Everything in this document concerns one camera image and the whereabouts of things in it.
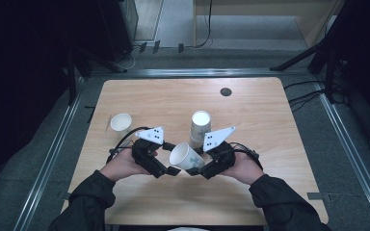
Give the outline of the black metal stand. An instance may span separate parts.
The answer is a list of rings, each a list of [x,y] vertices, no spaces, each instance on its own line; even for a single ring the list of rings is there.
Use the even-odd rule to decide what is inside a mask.
[[[66,51],[66,77],[68,83],[68,104],[71,105],[77,99],[77,81],[75,71],[83,77],[90,78],[93,73],[91,62],[95,62],[115,73],[124,73],[126,69],[117,67],[107,62],[92,52],[83,48],[70,46]]]

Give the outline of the light wooden cabinet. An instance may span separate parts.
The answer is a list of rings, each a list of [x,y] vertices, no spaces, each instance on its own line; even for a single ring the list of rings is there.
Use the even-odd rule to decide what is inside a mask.
[[[345,0],[193,0],[194,43],[197,42],[198,15],[282,15],[294,16],[308,47],[317,43],[326,32],[330,19],[338,15]]]

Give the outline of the stack of white paper cups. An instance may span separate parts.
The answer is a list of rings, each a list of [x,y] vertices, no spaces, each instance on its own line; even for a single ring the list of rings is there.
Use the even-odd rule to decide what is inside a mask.
[[[203,146],[204,136],[211,131],[211,116],[206,111],[197,111],[192,115],[190,145],[193,148]]]

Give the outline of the printed white paper cup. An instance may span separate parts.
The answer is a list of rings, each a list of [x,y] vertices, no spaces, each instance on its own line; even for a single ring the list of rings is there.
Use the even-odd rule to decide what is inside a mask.
[[[184,170],[191,168],[201,168],[205,165],[200,155],[187,143],[178,144],[170,154],[170,164]]]

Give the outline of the plain white paper cup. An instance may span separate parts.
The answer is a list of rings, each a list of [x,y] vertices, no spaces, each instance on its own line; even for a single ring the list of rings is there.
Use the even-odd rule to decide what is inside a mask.
[[[122,113],[112,117],[110,121],[111,128],[119,133],[127,133],[131,130],[132,117],[129,114]]]

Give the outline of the person's right hand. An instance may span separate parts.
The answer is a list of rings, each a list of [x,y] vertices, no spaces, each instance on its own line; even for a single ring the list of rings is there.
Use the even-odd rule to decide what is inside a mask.
[[[232,177],[243,184],[251,185],[263,176],[264,172],[258,164],[245,153],[236,152],[234,165],[225,170],[223,175]]]

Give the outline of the black cabinet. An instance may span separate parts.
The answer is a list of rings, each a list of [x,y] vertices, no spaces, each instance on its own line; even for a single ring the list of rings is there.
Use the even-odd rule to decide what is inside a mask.
[[[133,50],[139,16],[135,0],[98,0],[114,62]]]

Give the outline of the black tripod stand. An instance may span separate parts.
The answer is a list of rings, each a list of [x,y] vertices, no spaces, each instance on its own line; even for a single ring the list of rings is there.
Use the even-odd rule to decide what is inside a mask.
[[[353,3],[350,0],[345,0],[336,19],[319,42],[285,63],[271,67],[270,70],[284,71],[290,66],[313,55],[307,70],[310,74],[318,74],[324,66],[327,67],[324,95],[327,97],[329,102],[333,104],[333,73],[337,62],[338,45],[343,40],[345,20],[348,17],[352,6]]]

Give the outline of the metal frame rail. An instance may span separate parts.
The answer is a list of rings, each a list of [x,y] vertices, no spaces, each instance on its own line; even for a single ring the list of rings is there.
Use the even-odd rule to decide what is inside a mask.
[[[17,218],[13,231],[27,231],[33,216],[40,203],[40,199],[46,188],[47,182],[55,166],[60,150],[63,146],[66,134],[70,124],[76,114],[78,105],[81,101],[81,94],[87,85],[87,80],[84,77],[79,77],[77,81],[77,94],[75,98],[66,107],[65,115],[62,118],[61,124],[55,134],[53,141],[48,149],[45,159],[40,168],[39,174],[33,184],[33,187],[28,192],[26,201],[22,207],[21,213]]]
[[[363,162],[354,140],[351,138],[346,126],[343,123],[339,112],[334,104],[331,104],[326,96],[321,96],[321,102],[328,114],[330,122],[339,138],[341,145],[346,153],[350,165],[362,187],[362,190],[370,204],[370,172]]]
[[[274,71],[265,68],[175,68],[175,69],[129,69],[123,72],[98,69],[92,77],[110,79],[162,79],[162,78],[233,78],[233,77],[264,77],[284,75],[308,75],[305,68],[293,68]]]

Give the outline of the person's left hand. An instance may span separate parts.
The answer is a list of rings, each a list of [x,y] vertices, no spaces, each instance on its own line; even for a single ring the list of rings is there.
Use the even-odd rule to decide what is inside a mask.
[[[108,164],[100,171],[108,179],[118,182],[118,180],[139,174],[149,175],[143,167],[135,163],[132,157],[132,149],[125,148],[121,150]]]

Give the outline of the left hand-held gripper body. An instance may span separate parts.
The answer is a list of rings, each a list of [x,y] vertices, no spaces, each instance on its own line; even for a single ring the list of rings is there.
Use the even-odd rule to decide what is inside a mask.
[[[155,157],[155,152],[164,144],[163,127],[139,127],[134,130],[137,137],[132,146],[132,157],[137,165],[155,178],[167,172],[167,168]]]

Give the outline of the light wooden panel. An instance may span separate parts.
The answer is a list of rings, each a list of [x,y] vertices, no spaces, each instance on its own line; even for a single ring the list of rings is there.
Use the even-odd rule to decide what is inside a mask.
[[[164,0],[135,0],[138,24],[135,41],[155,39]]]

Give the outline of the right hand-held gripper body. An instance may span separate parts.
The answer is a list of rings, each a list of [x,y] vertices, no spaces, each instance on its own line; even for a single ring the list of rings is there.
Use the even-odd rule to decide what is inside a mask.
[[[202,150],[212,161],[200,169],[205,179],[210,179],[232,167],[235,151],[225,140],[236,130],[234,126],[212,131],[204,135]]]

